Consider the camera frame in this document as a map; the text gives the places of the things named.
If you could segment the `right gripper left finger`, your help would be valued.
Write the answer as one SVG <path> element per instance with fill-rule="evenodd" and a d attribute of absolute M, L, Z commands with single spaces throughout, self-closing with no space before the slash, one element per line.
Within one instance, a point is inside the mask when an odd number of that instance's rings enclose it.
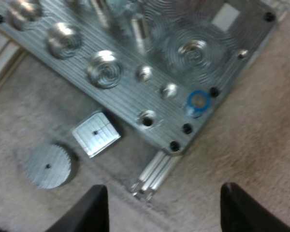
<path fill-rule="evenodd" d="M 108 232 L 110 230 L 108 190 L 94 185 L 48 232 Z"/>

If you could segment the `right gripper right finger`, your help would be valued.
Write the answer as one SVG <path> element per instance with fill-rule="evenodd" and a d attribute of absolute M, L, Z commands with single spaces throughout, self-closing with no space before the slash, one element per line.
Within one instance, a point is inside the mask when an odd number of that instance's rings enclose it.
<path fill-rule="evenodd" d="M 223 232 L 290 232 L 290 226 L 234 182 L 220 190 L 220 225 Z"/>

